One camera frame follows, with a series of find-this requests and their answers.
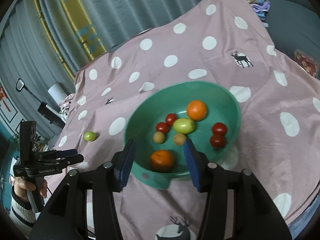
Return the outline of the striped sleeve left forearm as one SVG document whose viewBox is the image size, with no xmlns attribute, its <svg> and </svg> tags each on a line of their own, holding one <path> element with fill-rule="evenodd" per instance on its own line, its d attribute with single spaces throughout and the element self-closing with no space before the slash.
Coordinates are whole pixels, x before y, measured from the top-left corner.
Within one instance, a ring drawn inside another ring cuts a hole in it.
<svg viewBox="0 0 320 240">
<path fill-rule="evenodd" d="M 29 202 L 23 202 L 14 192 L 11 191 L 10 218 L 17 226 L 27 226 L 32 228 L 36 222 L 35 213 Z"/>
</svg>

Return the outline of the person's left hand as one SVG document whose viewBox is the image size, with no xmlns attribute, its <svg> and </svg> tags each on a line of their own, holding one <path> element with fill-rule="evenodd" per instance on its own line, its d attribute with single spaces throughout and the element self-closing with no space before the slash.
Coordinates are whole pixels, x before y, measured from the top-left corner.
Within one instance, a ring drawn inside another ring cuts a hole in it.
<svg viewBox="0 0 320 240">
<path fill-rule="evenodd" d="M 29 202 L 27 192 L 35 191 L 36 186 L 31 182 L 23 179 L 22 177 L 15 177 L 14 180 L 14 192 L 21 201 L 27 203 Z M 47 197 L 48 185 L 47 181 L 44 179 L 42 181 L 42 187 L 39 189 L 39 193 L 43 198 Z"/>
</svg>

